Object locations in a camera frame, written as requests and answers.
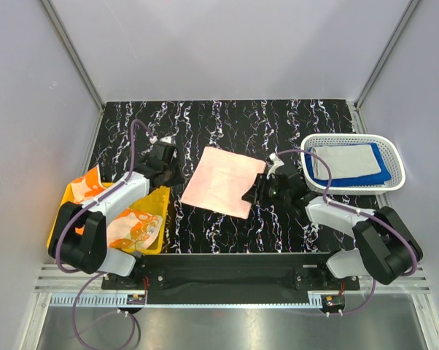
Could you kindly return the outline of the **pink white towel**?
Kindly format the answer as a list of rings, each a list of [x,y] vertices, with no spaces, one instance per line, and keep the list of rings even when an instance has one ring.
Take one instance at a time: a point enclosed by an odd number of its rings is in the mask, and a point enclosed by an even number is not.
[[[246,219],[252,205],[242,200],[266,162],[246,155],[205,147],[181,203]]]

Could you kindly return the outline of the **orange towel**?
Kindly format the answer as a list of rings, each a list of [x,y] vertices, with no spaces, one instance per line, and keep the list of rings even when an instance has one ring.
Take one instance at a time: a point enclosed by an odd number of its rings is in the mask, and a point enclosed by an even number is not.
[[[99,166],[94,166],[69,184],[71,196],[67,200],[81,204],[111,186],[110,182],[101,181]],[[123,210],[107,228],[108,246],[127,253],[159,253],[158,242],[163,239],[169,193],[169,189],[159,188]]]

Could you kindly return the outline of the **cream terry towel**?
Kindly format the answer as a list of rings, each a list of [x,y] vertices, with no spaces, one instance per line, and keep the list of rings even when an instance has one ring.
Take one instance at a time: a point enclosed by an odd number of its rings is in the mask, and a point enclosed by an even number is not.
[[[312,168],[318,180],[349,179],[382,172],[370,144],[312,147]]]

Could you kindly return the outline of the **blue towel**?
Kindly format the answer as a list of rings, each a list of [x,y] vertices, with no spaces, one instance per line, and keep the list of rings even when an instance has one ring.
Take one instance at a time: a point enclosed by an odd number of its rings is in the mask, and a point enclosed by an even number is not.
[[[370,176],[361,176],[357,178],[349,178],[349,179],[332,179],[329,180],[318,180],[314,177],[313,174],[313,168],[312,168],[312,160],[311,158],[314,156],[309,151],[307,154],[305,154],[305,162],[306,167],[308,169],[308,174],[310,178],[315,181],[316,183],[320,184],[321,186],[326,186],[328,182],[331,184],[334,184],[336,187],[345,187],[350,185],[373,185],[373,184],[383,184],[385,181],[388,181],[391,176],[389,175],[387,169],[385,168],[385,165],[383,163],[383,160],[381,159],[380,152],[378,150],[378,147],[374,143],[370,143],[370,145],[373,148],[373,151],[375,152],[377,161],[379,162],[379,165],[381,166],[382,172],[376,175],[370,175]]]

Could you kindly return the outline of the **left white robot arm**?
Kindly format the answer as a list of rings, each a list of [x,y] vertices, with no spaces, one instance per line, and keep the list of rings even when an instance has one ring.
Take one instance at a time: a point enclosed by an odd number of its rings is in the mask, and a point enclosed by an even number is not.
[[[143,282],[144,272],[135,266],[136,258],[108,247],[107,228],[124,209],[159,187],[184,182],[176,152],[172,140],[156,141],[122,179],[94,199],[82,204],[67,201],[61,205],[48,246],[48,254],[55,258],[61,271],[112,273],[129,289]]]

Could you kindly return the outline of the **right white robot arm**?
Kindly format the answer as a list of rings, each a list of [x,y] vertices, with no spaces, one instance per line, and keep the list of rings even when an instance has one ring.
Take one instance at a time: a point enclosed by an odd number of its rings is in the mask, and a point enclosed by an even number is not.
[[[346,205],[312,192],[302,181],[283,174],[258,174],[242,200],[258,206],[283,206],[300,219],[354,239],[352,250],[332,253],[317,271],[317,280],[326,289],[352,276],[369,276],[388,285],[416,272],[423,258],[410,230],[388,206],[372,210]]]

